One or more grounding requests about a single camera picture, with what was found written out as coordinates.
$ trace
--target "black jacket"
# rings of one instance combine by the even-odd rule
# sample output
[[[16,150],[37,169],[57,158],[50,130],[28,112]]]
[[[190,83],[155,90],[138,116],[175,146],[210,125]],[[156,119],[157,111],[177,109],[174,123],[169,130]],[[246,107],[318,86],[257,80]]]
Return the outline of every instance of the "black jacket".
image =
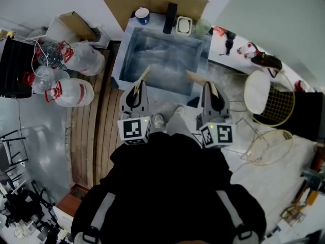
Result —
[[[235,228],[215,192],[225,190],[244,224],[262,240],[264,211],[245,188],[230,184],[232,173],[220,150],[201,149],[183,135],[154,133],[147,144],[120,146],[111,160],[113,169],[78,208],[72,237],[90,225],[111,192],[116,198],[101,229],[102,243],[232,243]]]

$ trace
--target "wooden floor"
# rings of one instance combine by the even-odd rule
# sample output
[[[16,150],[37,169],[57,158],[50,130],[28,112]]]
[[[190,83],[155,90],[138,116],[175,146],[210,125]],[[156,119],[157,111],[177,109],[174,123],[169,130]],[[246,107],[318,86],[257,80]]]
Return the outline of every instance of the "wooden floor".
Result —
[[[93,102],[71,111],[72,180],[88,189],[99,184],[99,180],[112,169],[109,157],[121,145],[117,121],[123,91],[110,85],[116,53],[101,52],[107,63],[105,71],[93,77],[77,75],[93,86]]]

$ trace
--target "mug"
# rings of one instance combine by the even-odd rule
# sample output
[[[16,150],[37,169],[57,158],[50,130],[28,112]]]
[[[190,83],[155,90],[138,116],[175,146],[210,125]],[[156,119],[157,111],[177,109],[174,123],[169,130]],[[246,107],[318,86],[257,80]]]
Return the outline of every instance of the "mug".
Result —
[[[138,22],[141,23],[142,25],[145,25],[149,22],[150,14],[147,8],[140,7],[138,10],[136,10],[135,15]]]

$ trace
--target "gray floor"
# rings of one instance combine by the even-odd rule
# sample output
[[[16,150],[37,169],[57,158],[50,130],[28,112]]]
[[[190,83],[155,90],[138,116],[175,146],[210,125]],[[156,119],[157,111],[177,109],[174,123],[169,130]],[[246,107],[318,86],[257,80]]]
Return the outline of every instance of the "gray floor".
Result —
[[[257,166],[242,159],[257,133],[263,134],[275,129],[255,123],[243,102],[243,90],[246,75],[209,63],[208,77],[224,90],[231,102],[231,115],[236,124],[237,138],[233,145],[224,147],[224,154],[230,170],[234,173],[232,184],[243,185],[255,197],[265,211],[267,218],[267,232],[274,229],[280,221],[280,214],[291,206],[291,201],[299,190],[303,178],[300,177],[302,168],[308,165],[314,156],[314,143],[294,136],[290,150],[287,142],[280,143],[272,150],[271,158],[279,159],[276,163],[267,166]],[[150,110],[153,114],[161,113],[166,121],[174,113],[177,103],[162,102],[159,99],[149,99]],[[185,107],[185,122],[192,133],[196,130],[196,116],[202,112]]]
[[[290,205],[303,181],[300,178],[301,169],[314,155],[313,142],[295,136],[289,153],[272,165],[259,167],[244,161],[241,157],[256,137],[254,130],[264,133],[273,129],[254,123],[251,114],[246,111],[243,103],[245,76],[209,63],[209,78],[229,97],[233,122],[236,123],[236,143],[222,149],[230,170],[234,172],[232,183],[243,185],[259,201],[266,213],[267,231],[270,231],[279,222],[279,215]],[[152,114],[161,113],[166,121],[179,105],[162,102],[159,98],[149,98],[149,104]],[[186,107],[185,110],[187,126],[192,133],[197,133],[196,116],[202,112],[202,108]],[[47,187],[55,201],[60,200],[69,190],[65,154],[66,111],[67,109],[57,106],[55,102],[46,103],[42,95],[20,100],[22,132],[26,136],[25,145],[29,158],[24,177],[29,181],[35,179]],[[0,134],[18,128],[18,102],[0,98]],[[12,148],[13,152],[24,152],[20,141],[13,142]],[[280,145],[274,156],[282,155],[285,150]]]
[[[33,95],[19,102],[22,134],[26,137],[24,144],[29,160],[25,168],[17,165],[16,172],[22,173],[28,183],[35,180],[40,187],[46,187],[51,201],[57,202],[69,191],[65,149],[67,109],[55,102],[47,103],[43,95]],[[15,129],[19,129],[18,101],[0,98],[0,135]],[[11,150],[12,153],[21,152],[15,161],[25,159],[21,141],[13,141]]]

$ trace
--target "plastic water jug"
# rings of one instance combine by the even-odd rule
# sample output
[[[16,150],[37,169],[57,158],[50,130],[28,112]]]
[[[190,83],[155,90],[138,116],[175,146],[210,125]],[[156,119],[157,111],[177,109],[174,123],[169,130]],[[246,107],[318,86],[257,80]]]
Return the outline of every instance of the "plastic water jug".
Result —
[[[42,50],[45,55],[42,53],[39,47],[35,48],[35,53],[37,55],[37,61],[40,65],[47,66],[54,69],[66,70],[66,66],[62,63],[63,55],[57,51],[59,43],[57,42],[45,42],[41,45]]]
[[[47,89],[53,88],[56,83],[63,79],[69,79],[67,72],[62,70],[54,70],[46,66],[39,66],[34,73],[25,72],[23,76],[23,84],[32,87],[32,92],[43,94]]]
[[[55,101],[62,107],[82,107],[89,105],[95,94],[88,81],[82,79],[61,79],[55,88],[45,91],[47,102]]]
[[[104,69],[105,58],[88,42],[72,43],[63,41],[58,49],[62,55],[62,63],[70,70],[80,72],[85,76],[95,76]]]

